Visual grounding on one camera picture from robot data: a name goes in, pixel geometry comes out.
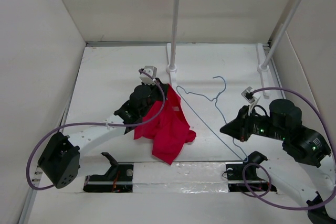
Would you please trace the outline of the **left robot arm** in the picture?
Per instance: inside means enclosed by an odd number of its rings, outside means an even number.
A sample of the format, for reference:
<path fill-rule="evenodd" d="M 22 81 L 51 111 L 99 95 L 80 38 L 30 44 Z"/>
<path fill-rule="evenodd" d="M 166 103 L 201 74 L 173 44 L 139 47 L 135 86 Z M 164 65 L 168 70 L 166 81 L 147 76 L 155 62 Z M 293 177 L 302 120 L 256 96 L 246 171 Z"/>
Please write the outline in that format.
<path fill-rule="evenodd" d="M 69 136 L 63 135 L 60 128 L 49 132 L 38 166 L 52 182 L 52 186 L 62 189 L 77 176 L 85 174 L 82 158 L 95 147 L 135 130 L 154 121 L 166 104 L 168 84 L 156 79 L 153 85 L 141 84 L 135 87 L 121 108 L 103 123 L 86 122 L 87 129 Z M 156 102 L 160 102 L 159 111 L 146 116 Z"/>

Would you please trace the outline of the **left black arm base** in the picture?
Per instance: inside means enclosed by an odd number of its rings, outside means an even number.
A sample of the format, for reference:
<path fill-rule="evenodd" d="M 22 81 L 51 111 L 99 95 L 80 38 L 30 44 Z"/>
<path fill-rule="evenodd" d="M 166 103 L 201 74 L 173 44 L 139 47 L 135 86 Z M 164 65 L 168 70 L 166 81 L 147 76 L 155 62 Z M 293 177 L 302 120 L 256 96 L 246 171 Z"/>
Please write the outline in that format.
<path fill-rule="evenodd" d="M 119 163 L 108 152 L 102 152 L 108 160 L 108 169 L 100 174 L 88 175 L 83 190 L 86 193 L 132 193 L 134 163 Z"/>

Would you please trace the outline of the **red t shirt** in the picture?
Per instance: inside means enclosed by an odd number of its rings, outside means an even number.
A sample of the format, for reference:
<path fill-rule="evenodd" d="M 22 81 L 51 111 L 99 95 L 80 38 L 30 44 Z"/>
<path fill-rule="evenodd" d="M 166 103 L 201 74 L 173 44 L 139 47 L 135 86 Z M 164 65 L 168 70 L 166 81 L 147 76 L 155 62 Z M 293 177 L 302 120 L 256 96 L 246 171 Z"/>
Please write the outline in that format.
<path fill-rule="evenodd" d="M 162 112 L 151 122 L 134 130 L 134 139 L 141 137 L 153 141 L 152 155 L 171 165 L 180 154 L 184 144 L 196 138 L 181 107 L 181 98 L 168 86 L 167 100 Z"/>

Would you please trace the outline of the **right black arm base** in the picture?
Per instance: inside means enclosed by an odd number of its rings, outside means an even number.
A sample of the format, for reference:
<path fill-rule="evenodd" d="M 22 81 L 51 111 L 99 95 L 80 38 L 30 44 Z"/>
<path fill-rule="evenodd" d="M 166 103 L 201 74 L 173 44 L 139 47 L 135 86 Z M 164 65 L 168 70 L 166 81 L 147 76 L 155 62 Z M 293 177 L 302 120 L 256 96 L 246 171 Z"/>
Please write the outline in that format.
<path fill-rule="evenodd" d="M 222 177 L 227 179 L 229 192 L 248 193 L 249 190 L 243 181 L 243 168 L 249 163 L 261 164 L 267 161 L 267 157 L 258 151 L 254 151 L 248 155 L 248 162 L 241 161 L 228 162 L 225 164 L 226 170 L 222 173 Z M 269 183 L 257 176 L 257 167 L 250 166 L 245 171 L 247 184 L 252 191 L 257 193 L 265 193 L 269 187 Z"/>

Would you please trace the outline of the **blue wire hanger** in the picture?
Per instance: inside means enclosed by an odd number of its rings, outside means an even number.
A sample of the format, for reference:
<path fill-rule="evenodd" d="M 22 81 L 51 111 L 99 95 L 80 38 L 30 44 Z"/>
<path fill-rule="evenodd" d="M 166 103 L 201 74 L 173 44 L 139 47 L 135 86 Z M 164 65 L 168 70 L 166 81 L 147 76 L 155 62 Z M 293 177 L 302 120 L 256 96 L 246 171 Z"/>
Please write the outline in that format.
<path fill-rule="evenodd" d="M 227 82 L 222 76 L 176 86 L 186 118 L 197 134 L 191 145 L 191 158 L 195 161 L 249 161 L 237 140 L 219 132 L 230 120 L 226 90 Z"/>

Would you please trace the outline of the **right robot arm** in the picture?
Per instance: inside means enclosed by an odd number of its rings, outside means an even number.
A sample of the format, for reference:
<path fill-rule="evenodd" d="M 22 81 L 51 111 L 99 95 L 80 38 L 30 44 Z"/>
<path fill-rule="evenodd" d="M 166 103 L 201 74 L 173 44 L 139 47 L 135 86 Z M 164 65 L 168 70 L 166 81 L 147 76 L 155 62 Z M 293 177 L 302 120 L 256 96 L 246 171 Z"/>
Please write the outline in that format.
<path fill-rule="evenodd" d="M 302 111 L 289 100 L 273 100 L 269 112 L 260 115 L 255 105 L 243 106 L 237 117 L 220 132 L 241 142 L 251 135 L 282 142 L 282 149 L 308 174 L 315 188 L 306 187 L 270 165 L 270 160 L 258 151 L 248 156 L 241 168 L 241 178 L 258 177 L 287 194 L 297 204 L 297 211 L 306 211 L 312 223 L 335 223 L 335 148 L 322 134 L 302 125 Z"/>

